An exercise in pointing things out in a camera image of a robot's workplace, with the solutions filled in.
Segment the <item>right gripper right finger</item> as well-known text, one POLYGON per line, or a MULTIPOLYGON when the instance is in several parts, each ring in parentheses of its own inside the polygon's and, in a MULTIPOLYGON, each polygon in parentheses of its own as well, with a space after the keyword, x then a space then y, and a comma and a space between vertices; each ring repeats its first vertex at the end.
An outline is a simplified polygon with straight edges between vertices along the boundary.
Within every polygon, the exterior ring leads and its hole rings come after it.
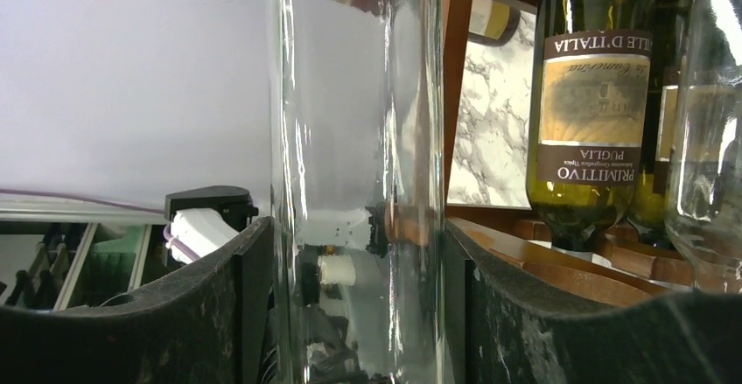
POLYGON ((669 292, 626 308, 560 290, 448 222, 445 322, 458 383, 738 383, 741 298, 669 292))

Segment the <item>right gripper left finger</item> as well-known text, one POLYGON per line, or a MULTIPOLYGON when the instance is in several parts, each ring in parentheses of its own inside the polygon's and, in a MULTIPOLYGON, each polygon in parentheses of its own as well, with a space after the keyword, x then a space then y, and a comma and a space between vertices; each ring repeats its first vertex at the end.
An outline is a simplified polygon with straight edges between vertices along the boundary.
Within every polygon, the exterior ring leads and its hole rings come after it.
POLYGON ((4 383, 258 383, 273 226, 98 307, 1 311, 4 383))

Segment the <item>brown wooden wine rack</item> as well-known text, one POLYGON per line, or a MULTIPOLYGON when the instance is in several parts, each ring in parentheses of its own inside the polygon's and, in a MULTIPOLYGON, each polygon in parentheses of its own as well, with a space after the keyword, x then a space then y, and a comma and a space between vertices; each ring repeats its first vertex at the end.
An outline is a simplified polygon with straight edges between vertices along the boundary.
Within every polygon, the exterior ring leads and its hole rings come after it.
POLYGON ((693 286, 690 265, 680 257, 661 250, 642 250, 636 242, 608 235, 608 229, 597 238, 590 253, 556 248, 538 214, 533 220, 511 218, 498 225, 499 231, 521 239, 520 246, 498 241, 492 234, 480 233, 477 238, 511 263, 540 263, 552 269, 554 284, 600 302, 626 305, 658 293, 661 286, 654 261, 665 268, 664 277, 670 284, 693 286))

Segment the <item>green wine bottle brown label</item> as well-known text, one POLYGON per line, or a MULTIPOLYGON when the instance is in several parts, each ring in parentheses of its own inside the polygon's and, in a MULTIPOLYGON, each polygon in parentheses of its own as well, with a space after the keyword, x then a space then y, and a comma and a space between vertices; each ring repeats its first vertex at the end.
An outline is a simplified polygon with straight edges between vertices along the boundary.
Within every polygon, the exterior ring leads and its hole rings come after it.
POLYGON ((538 0, 526 189, 552 244, 590 253, 630 206, 655 0, 538 0))

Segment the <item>clear glass bottle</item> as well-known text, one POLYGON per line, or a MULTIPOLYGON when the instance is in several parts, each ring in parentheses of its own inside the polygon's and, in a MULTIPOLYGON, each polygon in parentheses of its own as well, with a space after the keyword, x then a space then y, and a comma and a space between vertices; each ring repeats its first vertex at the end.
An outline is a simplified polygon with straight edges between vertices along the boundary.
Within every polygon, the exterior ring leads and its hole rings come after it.
POLYGON ((282 383, 443 383, 441 0, 269 0, 282 383))
POLYGON ((694 288, 741 291, 741 0, 693 0, 666 230, 694 288))

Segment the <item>lower green wine bottle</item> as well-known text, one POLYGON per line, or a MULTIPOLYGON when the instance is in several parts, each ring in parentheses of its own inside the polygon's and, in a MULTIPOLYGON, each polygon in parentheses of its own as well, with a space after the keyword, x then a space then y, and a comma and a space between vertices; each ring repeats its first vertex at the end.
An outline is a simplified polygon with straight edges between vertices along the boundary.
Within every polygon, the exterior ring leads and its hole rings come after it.
POLYGON ((654 43, 633 202, 626 219, 641 243, 672 250, 665 229, 665 191, 676 125, 680 68, 691 0, 655 0, 654 43))

